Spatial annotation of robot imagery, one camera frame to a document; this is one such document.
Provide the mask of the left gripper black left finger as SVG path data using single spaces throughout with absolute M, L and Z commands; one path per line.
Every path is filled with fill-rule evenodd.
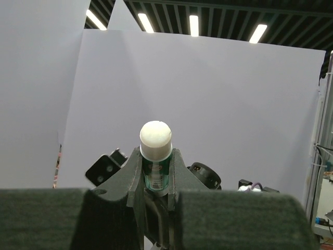
M 141 160 L 94 189 L 2 189 L 1 249 L 143 249 Z

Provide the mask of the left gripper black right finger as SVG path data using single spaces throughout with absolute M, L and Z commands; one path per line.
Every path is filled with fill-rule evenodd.
M 172 151 L 170 249 L 319 249 L 300 202 L 278 192 L 211 190 Z

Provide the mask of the green white glue stick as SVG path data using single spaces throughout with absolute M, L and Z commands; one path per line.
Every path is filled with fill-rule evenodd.
M 163 121 L 149 121 L 141 128 L 139 138 L 146 187 L 158 197 L 165 196 L 173 150 L 171 129 Z

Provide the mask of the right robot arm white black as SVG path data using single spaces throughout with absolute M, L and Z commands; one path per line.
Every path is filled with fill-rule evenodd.
M 102 155 L 99 159 L 86 171 L 85 177 L 94 185 L 99 186 L 106 180 L 115 175 L 128 161 L 118 148 L 110 155 Z M 187 169 L 207 188 L 211 190 L 220 190 L 222 180 L 220 176 L 210 167 L 203 163 L 194 162 Z M 241 192 L 276 192 L 279 191 L 260 183 L 252 183 L 248 180 L 241 179 L 238 181 L 238 191 Z

